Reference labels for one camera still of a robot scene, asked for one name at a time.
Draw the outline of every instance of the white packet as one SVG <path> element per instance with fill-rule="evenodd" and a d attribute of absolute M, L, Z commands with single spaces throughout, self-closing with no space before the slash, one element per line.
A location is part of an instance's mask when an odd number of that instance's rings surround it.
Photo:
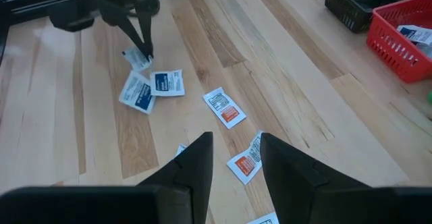
<path fill-rule="evenodd" d="M 183 96 L 182 71 L 152 72 L 150 74 L 151 94 L 153 96 Z"/>
<path fill-rule="evenodd" d="M 187 146 L 180 144 L 177 148 L 177 153 L 175 154 L 175 156 L 178 156 L 180 153 L 182 153 L 184 151 L 184 149 L 186 149 Z"/>
<path fill-rule="evenodd" d="M 244 185 L 257 174 L 258 170 L 263 165 L 260 154 L 262 133 L 262 131 L 259 131 L 256 134 L 247 150 L 227 162 L 228 167 Z"/>
<path fill-rule="evenodd" d="M 415 25 L 401 25 L 398 26 L 398 31 L 412 42 L 432 45 L 432 29 Z"/>
<path fill-rule="evenodd" d="M 150 114 L 155 104 L 150 81 L 138 72 L 131 71 L 120 93 L 119 101 L 143 113 Z"/>
<path fill-rule="evenodd" d="M 231 129 L 246 118 L 243 111 L 224 93 L 222 88 L 215 89 L 202 97 L 228 129 Z"/>
<path fill-rule="evenodd" d="M 279 224 L 279 220 L 277 220 L 276 213 L 270 213 L 264 217 L 251 221 L 248 224 Z"/>
<path fill-rule="evenodd" d="M 149 57 L 150 61 L 147 60 L 138 47 L 126 49 L 121 53 L 125 59 L 129 61 L 130 65 L 132 66 L 132 70 L 135 72 L 141 72 L 147 69 L 152 63 L 152 57 Z"/>

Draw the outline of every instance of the red basket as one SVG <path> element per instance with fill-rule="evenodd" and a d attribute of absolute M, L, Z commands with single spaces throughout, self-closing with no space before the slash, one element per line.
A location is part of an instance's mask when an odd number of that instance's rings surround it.
<path fill-rule="evenodd" d="M 373 10 L 367 44 L 406 83 L 432 78 L 432 59 L 396 28 L 416 25 L 432 29 L 432 0 L 403 0 Z"/>

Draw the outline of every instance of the wood grain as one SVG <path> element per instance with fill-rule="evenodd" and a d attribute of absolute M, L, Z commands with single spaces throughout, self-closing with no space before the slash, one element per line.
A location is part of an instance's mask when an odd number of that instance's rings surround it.
<path fill-rule="evenodd" d="M 409 179 L 416 184 L 425 184 L 432 180 L 430 168 L 432 156 L 427 154 L 428 147 L 419 148 L 421 147 L 418 145 L 420 142 L 412 142 L 407 139 L 406 135 L 387 116 L 389 114 L 387 107 L 381 109 L 376 105 L 361 83 L 351 74 L 336 78 L 331 81 L 331 84 L 382 143 L 387 152 L 399 163 Z"/>
<path fill-rule="evenodd" d="M 256 79 L 257 84 L 273 110 L 276 110 L 275 114 L 288 132 L 290 142 L 299 148 L 308 148 L 333 138 L 332 133 L 303 95 L 297 83 L 281 70 L 273 48 L 269 46 L 238 2 L 236 0 L 220 0 L 220 2 L 252 47 L 254 52 L 254 59 L 250 61 L 252 67 L 260 75 L 264 75 Z"/>
<path fill-rule="evenodd" d="M 196 16 L 199 18 L 207 37 L 209 37 L 223 67 L 235 65 L 245 60 L 242 54 L 234 46 L 233 42 L 215 21 L 204 0 L 189 0 Z"/>
<path fill-rule="evenodd" d="M 155 153 L 150 129 L 149 117 L 143 113 L 137 113 L 135 109 L 121 104 L 118 101 L 124 82 L 129 76 L 131 67 L 124 59 L 122 53 L 132 46 L 129 38 L 120 30 L 100 24 L 96 26 L 96 43 L 102 45 L 100 50 L 109 55 L 99 62 L 103 63 L 109 73 L 109 83 L 114 106 L 115 124 L 121 157 L 121 172 L 123 178 L 136 175 L 142 171 L 157 167 L 158 161 Z"/>
<path fill-rule="evenodd" d="M 308 36 L 295 15 L 288 12 L 280 0 L 261 0 L 277 21 L 290 33 L 297 45 L 302 48 L 309 59 L 328 78 L 343 75 L 343 71 L 321 50 L 320 46 Z"/>
<path fill-rule="evenodd" d="M 73 95 L 75 137 L 78 149 L 78 170 L 80 174 L 86 172 L 86 138 L 84 131 L 84 99 L 82 95 L 82 49 L 81 33 L 75 35 L 75 57 L 73 68 Z"/>
<path fill-rule="evenodd" d="M 366 34 L 344 28 L 323 0 L 160 2 L 153 70 L 182 69 L 186 95 L 157 98 L 150 115 L 118 102 L 131 70 L 121 51 L 132 46 L 119 28 L 100 18 L 75 34 L 48 18 L 10 28 L 0 67 L 0 193 L 133 186 L 207 131 L 208 224 L 274 211 L 261 170 L 245 186 L 226 165 L 258 130 L 370 186 L 432 184 L 431 81 L 401 83 Z M 247 115 L 230 130 L 202 98 L 219 87 Z"/>

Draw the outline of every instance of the packet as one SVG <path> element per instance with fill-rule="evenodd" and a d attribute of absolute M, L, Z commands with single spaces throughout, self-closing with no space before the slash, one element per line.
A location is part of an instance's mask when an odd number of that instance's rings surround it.
<path fill-rule="evenodd" d="M 261 134 L 258 134 L 253 138 L 250 146 L 244 152 L 238 154 L 233 159 L 229 160 L 228 167 L 236 174 L 238 179 L 246 185 L 263 165 L 261 162 L 260 145 L 261 145 Z"/>
<path fill-rule="evenodd" d="M 132 66 L 132 70 L 135 72 L 141 72 L 147 69 L 152 63 L 152 58 L 149 57 L 150 61 L 147 60 L 138 47 L 132 47 L 121 53 L 125 59 L 129 61 L 130 65 Z"/>
<path fill-rule="evenodd" d="M 432 58 L 432 29 L 415 25 L 398 26 L 398 31 L 416 45 L 418 49 Z"/>
<path fill-rule="evenodd" d="M 138 72 L 131 71 L 119 96 L 119 102 L 150 114 L 155 104 L 151 95 L 150 81 Z"/>
<path fill-rule="evenodd" d="M 183 96 L 182 71 L 152 72 L 150 74 L 151 94 L 153 96 Z"/>
<path fill-rule="evenodd" d="M 182 153 L 184 151 L 184 149 L 186 149 L 187 146 L 180 144 L 177 148 L 177 153 L 175 154 L 175 156 L 178 156 L 180 153 Z"/>
<path fill-rule="evenodd" d="M 246 118 L 243 111 L 224 93 L 222 88 L 215 89 L 202 97 L 228 129 L 231 129 Z"/>
<path fill-rule="evenodd" d="M 276 213 L 270 213 L 264 217 L 251 221 L 248 224 L 279 224 L 279 220 L 277 220 Z"/>

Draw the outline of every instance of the black frame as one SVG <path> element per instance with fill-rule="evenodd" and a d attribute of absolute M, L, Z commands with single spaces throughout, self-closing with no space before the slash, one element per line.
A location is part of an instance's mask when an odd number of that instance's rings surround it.
<path fill-rule="evenodd" d="M 27 22 L 30 20 L 35 20 L 38 18 L 43 18 L 45 16 L 49 15 L 49 11 L 52 7 L 59 5 L 59 4 L 66 4 L 66 3 L 79 3 L 82 2 L 82 0 L 1 0 L 0 2 L 0 65 L 3 60 L 3 52 L 6 46 L 6 40 L 7 40 L 7 33 L 9 32 L 9 27 L 12 25 L 16 25 L 22 22 Z M 92 2 L 88 5 L 89 7 L 86 7 L 86 9 L 93 10 L 97 9 L 97 5 L 95 2 Z M 135 8 L 135 5 L 133 3 L 125 5 L 128 9 Z M 150 29 L 151 22 L 146 21 L 144 24 L 146 29 Z M 137 34 L 132 34 L 132 32 L 125 31 L 124 27 L 120 27 L 124 32 L 128 34 L 128 36 L 133 40 L 133 42 L 138 45 L 140 50 L 142 51 L 142 48 L 144 47 L 143 43 L 140 41 L 137 41 Z M 145 32 L 143 35 L 146 35 L 144 37 L 147 37 L 150 41 L 150 43 L 145 44 L 148 50 L 150 50 L 153 56 L 153 46 L 151 45 L 151 38 L 150 38 L 150 32 Z"/>

